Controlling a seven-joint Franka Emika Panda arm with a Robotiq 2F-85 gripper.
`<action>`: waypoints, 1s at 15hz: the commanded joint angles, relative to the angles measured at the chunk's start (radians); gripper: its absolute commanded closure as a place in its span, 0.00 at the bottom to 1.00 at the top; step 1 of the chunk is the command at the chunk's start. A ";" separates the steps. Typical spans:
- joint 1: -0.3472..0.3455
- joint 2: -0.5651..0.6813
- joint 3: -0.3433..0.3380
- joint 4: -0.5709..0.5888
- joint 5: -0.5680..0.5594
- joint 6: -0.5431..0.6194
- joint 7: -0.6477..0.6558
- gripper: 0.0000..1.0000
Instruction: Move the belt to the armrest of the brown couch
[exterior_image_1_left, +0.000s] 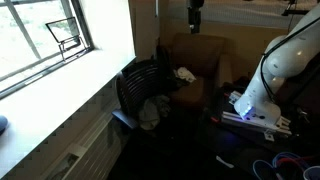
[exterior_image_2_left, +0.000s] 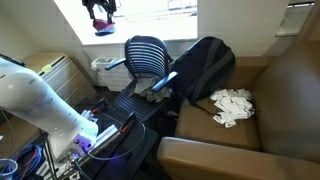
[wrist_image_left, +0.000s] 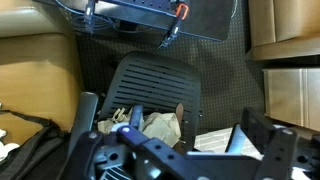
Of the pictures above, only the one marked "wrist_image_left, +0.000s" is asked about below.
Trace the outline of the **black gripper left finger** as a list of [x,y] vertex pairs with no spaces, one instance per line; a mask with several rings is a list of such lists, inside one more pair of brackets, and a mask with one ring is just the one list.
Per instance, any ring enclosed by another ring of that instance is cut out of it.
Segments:
[[71,155],[82,133],[92,128],[99,97],[95,93],[82,92],[79,97],[74,123],[71,129],[68,155]]

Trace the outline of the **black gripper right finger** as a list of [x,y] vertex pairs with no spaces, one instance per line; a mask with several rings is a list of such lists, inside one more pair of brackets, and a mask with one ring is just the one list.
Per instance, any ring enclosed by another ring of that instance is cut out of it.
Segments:
[[227,153],[240,153],[248,139],[260,154],[264,154],[276,128],[262,113],[251,107],[243,109],[241,121],[236,123],[226,147]]

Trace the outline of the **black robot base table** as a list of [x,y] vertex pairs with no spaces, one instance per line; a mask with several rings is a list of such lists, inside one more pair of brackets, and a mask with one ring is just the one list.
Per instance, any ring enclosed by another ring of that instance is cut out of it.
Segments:
[[[83,14],[89,0],[35,0]],[[94,0],[94,14],[169,30],[178,4],[171,0]],[[223,41],[228,37],[235,0],[177,0],[189,10],[179,33]]]

